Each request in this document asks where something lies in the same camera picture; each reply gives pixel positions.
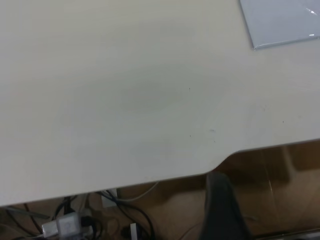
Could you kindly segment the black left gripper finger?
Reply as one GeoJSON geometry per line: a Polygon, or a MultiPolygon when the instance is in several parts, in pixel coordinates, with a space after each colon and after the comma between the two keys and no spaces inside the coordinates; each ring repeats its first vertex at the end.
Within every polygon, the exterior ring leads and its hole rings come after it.
{"type": "Polygon", "coordinates": [[[204,220],[200,240],[251,240],[229,178],[220,172],[206,176],[204,220]]]}

